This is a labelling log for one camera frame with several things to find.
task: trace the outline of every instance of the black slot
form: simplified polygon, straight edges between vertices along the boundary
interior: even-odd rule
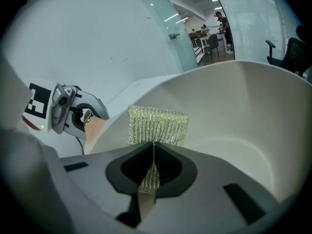
[[[230,184],[223,188],[248,224],[256,222],[265,215],[265,212],[239,185]]]
[[[84,168],[86,166],[88,166],[86,162],[79,162],[79,163],[64,166],[64,168],[67,172],[70,172],[70,171],[74,171],[80,168]]]

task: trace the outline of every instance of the desk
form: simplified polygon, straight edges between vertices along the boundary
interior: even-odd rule
[[[219,33],[218,35],[221,36],[221,37],[223,38],[224,49],[225,49],[225,53],[226,53],[228,50],[227,50],[227,48],[226,48],[226,40],[225,40],[224,33]]]
[[[199,64],[202,58],[204,57],[203,47],[199,46],[199,47],[194,48],[194,52],[196,55],[196,61]]]
[[[209,37],[210,37],[210,35],[204,36],[204,37],[201,37],[201,38],[200,38],[201,43],[202,43],[202,46],[206,46],[206,45],[207,45],[206,40],[209,39]]]

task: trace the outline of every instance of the white wall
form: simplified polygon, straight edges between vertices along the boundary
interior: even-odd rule
[[[273,57],[283,59],[288,37],[295,35],[300,24],[285,0],[219,1],[231,28],[235,59],[267,63],[269,46],[265,40],[276,46]]]
[[[204,14],[206,20],[200,20],[195,17],[191,17],[186,23],[185,27],[188,33],[192,32],[192,29],[195,29],[195,31],[200,30],[200,28],[205,24],[210,28],[210,34],[216,34],[219,33],[218,28],[220,27],[220,22],[217,21],[217,18],[215,17],[216,11],[220,11],[223,15],[224,12],[222,9],[220,10],[210,10]]]
[[[16,16],[2,50],[25,84],[76,84],[108,104],[135,80],[183,72],[172,41],[141,0],[39,0]],[[73,136],[36,135],[59,154]]]

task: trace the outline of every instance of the black chair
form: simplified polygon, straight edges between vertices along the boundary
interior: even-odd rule
[[[267,59],[271,65],[284,68],[298,74],[301,77],[302,74],[312,65],[312,52],[304,42],[296,38],[289,39],[287,51],[284,59],[282,60],[272,57],[272,48],[275,48],[275,45],[269,40],[266,40],[265,42],[270,47],[270,56],[268,56]]]
[[[207,40],[206,43],[208,46],[206,46],[204,48],[205,51],[205,60],[207,60],[206,57],[206,53],[210,52],[211,55],[211,60],[213,60],[213,54],[212,54],[212,50],[216,48],[217,52],[218,52],[218,58],[219,58],[219,50],[218,50],[218,46],[219,46],[219,41],[218,41],[218,36],[216,34],[211,35]]]

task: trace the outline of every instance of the person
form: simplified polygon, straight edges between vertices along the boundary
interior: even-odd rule
[[[219,32],[222,32],[222,28],[223,28],[223,25],[222,25],[222,23],[220,23],[220,27],[218,28]],[[225,37],[226,45],[229,47],[230,44],[229,44],[228,37],[227,37],[226,35],[224,35],[224,37]]]
[[[224,33],[225,38],[227,39],[228,43],[230,44],[230,50],[226,52],[227,54],[232,54],[233,53],[233,41],[232,41],[232,36],[230,32],[230,26],[228,23],[228,20],[226,17],[222,16],[221,12],[217,11],[215,15],[218,17],[218,20],[222,22],[223,27],[221,29],[221,32]]]
[[[210,31],[210,29],[205,24],[203,25],[203,28],[204,28],[204,32],[208,33]]]

